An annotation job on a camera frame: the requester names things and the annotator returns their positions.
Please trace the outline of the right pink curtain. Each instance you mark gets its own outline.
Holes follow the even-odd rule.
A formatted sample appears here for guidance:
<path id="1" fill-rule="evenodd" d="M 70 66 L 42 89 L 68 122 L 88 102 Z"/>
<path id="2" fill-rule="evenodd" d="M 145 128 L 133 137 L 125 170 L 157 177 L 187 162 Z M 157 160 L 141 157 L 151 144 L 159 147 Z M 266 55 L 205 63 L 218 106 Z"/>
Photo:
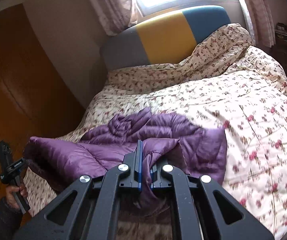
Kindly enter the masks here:
<path id="1" fill-rule="evenodd" d="M 267 0 L 239 0 L 246 27 L 255 44 L 275 45 L 275 28 Z"/>

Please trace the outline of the floral duvet on bed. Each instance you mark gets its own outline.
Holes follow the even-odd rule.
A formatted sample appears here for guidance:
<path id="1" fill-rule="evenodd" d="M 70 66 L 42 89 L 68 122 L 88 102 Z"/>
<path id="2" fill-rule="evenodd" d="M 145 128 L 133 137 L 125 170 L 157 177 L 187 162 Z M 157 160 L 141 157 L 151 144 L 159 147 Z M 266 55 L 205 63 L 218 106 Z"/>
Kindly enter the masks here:
<path id="1" fill-rule="evenodd" d="M 144 108 L 224 128 L 224 189 L 276 239 L 287 239 L 287 77 L 277 61 L 253 46 L 246 29 L 220 27 L 177 64 L 110 72 L 79 126 L 63 140 L 77 142 L 116 114 Z"/>

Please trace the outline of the brown wooden wardrobe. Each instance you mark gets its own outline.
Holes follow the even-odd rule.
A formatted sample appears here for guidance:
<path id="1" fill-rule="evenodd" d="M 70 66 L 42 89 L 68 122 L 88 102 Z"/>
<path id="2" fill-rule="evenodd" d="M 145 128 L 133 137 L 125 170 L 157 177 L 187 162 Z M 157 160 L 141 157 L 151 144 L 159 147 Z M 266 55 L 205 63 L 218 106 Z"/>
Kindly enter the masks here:
<path id="1" fill-rule="evenodd" d="M 0 141 L 19 159 L 32 136 L 75 129 L 84 107 L 40 45 L 22 5 L 0 12 Z M 0 182 L 0 198 L 5 187 Z"/>

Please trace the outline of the purple quilted down jacket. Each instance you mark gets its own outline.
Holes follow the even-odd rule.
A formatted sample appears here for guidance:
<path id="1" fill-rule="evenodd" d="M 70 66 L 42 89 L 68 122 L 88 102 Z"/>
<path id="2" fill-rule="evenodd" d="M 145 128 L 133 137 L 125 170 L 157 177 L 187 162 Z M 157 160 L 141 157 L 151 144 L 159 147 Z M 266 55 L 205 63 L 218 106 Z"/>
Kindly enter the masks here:
<path id="1" fill-rule="evenodd" d="M 136 150 L 138 141 L 143 142 L 142 192 L 123 203 L 132 215 L 155 216 L 167 209 L 166 201 L 150 188 L 150 169 L 163 156 L 190 176 L 206 174 L 220 184 L 224 181 L 227 139 L 223 128 L 203 128 L 183 115 L 153 114 L 148 108 L 116 115 L 85 133 L 79 142 L 31 137 L 24 158 L 52 189 L 63 191 L 82 175 L 105 175 Z"/>

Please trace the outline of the grey yellow teal headboard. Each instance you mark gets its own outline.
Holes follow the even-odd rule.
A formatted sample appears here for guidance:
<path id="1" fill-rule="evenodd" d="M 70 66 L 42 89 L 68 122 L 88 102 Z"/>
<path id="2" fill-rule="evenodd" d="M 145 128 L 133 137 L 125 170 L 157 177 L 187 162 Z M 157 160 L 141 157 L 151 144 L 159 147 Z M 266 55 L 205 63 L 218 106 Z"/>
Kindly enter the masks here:
<path id="1" fill-rule="evenodd" d="M 217 5 L 190 7 L 143 21 L 109 38 L 100 49 L 107 70 L 157 63 L 179 63 L 197 44 L 229 24 Z"/>

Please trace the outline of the left floral curtain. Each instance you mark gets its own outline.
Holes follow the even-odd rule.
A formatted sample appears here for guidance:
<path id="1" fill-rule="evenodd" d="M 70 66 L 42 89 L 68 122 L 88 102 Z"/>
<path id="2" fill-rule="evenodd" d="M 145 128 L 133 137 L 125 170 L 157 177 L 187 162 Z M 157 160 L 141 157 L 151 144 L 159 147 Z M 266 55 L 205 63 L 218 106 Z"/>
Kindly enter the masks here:
<path id="1" fill-rule="evenodd" d="M 109 36 L 115 36 L 138 22 L 136 0 L 89 0 L 100 24 Z"/>

